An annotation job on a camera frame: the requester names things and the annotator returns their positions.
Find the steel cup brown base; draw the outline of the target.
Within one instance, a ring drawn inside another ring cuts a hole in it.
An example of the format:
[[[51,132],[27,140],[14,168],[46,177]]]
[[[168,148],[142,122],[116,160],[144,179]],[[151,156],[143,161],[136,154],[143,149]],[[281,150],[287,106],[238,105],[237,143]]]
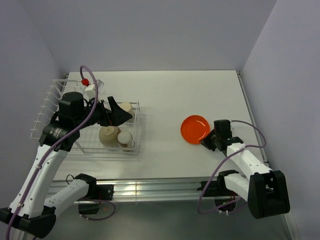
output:
[[[135,117],[135,112],[130,102],[121,102],[119,106],[131,115],[131,119]]]
[[[124,150],[132,150],[134,148],[133,136],[129,131],[121,131],[117,136],[119,146]]]

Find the orange plate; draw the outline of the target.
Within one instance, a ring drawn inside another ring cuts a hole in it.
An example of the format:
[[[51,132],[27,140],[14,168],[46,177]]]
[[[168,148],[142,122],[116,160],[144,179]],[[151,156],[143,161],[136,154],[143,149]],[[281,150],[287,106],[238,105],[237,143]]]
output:
[[[211,131],[208,121],[200,115],[188,116],[180,126],[180,134],[189,144],[199,145]]]

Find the white ceramic bowl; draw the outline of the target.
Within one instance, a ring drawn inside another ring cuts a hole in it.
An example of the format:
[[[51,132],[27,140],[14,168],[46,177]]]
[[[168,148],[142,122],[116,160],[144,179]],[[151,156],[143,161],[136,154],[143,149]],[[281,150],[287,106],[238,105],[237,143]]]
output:
[[[121,129],[117,126],[102,126],[98,132],[99,141],[106,147],[115,147],[120,132]]]

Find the clear glass tumbler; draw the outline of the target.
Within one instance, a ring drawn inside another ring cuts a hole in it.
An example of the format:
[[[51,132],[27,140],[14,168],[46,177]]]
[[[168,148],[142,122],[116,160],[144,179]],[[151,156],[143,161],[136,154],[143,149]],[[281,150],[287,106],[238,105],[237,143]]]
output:
[[[104,87],[104,82],[101,81],[100,79],[97,79],[96,81],[93,82],[93,90],[95,92],[102,91],[103,87]]]

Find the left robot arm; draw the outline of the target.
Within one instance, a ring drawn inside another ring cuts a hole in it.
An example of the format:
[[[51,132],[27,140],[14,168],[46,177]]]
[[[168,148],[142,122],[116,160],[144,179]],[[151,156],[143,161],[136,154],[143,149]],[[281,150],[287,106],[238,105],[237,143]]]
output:
[[[33,235],[45,238],[53,229],[58,216],[80,199],[91,200],[98,193],[95,177],[77,175],[70,185],[47,198],[48,190],[80,131],[99,124],[102,127],[120,126],[132,115],[123,110],[112,96],[107,98],[110,109],[102,100],[85,100],[80,92],[65,93],[58,102],[58,110],[43,128],[37,154],[27,179],[9,207],[0,210],[0,220]]]

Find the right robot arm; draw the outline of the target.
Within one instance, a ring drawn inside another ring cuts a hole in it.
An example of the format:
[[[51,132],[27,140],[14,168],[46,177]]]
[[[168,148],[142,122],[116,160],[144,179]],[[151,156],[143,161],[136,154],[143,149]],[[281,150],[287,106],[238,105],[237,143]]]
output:
[[[200,193],[202,201],[211,183],[221,195],[235,193],[247,202],[255,219],[283,215],[290,212],[286,177],[280,170],[272,170],[250,151],[253,144],[245,144],[233,136],[233,120],[213,122],[213,130],[201,140],[207,149],[219,150],[225,158],[217,165]]]

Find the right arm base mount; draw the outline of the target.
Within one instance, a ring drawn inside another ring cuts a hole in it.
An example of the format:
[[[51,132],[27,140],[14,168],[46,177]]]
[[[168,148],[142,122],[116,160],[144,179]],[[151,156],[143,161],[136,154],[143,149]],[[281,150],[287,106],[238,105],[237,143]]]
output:
[[[207,184],[207,181],[201,181],[200,187],[198,187],[196,190],[202,192]],[[206,190],[204,191],[203,197],[219,197],[222,193],[219,190],[218,187],[218,181],[213,180],[210,182]]]

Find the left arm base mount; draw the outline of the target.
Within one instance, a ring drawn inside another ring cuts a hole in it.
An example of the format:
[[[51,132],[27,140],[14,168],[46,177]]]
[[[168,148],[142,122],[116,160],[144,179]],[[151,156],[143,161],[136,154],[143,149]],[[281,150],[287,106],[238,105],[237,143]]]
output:
[[[113,184],[98,184],[94,192],[94,199],[111,201],[114,195]]]

